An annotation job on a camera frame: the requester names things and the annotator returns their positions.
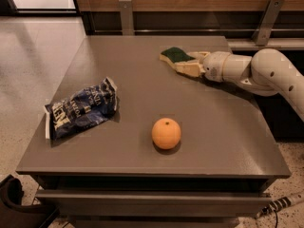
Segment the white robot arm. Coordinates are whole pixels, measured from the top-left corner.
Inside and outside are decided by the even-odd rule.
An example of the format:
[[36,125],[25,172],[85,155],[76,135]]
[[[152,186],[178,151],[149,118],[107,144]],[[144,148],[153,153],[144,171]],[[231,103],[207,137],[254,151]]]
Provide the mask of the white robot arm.
[[232,83],[260,96],[278,93],[304,121],[304,76],[280,51],[265,48],[254,56],[223,51],[189,52],[188,56],[192,60],[174,64],[178,73]]

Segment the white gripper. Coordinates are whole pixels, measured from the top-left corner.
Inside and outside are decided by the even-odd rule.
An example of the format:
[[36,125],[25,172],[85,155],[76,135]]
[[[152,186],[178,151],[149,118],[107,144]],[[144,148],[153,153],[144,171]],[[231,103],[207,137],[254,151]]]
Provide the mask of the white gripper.
[[176,63],[176,71],[178,73],[198,78],[205,73],[205,77],[214,82],[221,83],[223,81],[224,63],[231,55],[230,52],[216,51],[210,53],[209,51],[192,51],[188,55],[195,58],[199,62]]

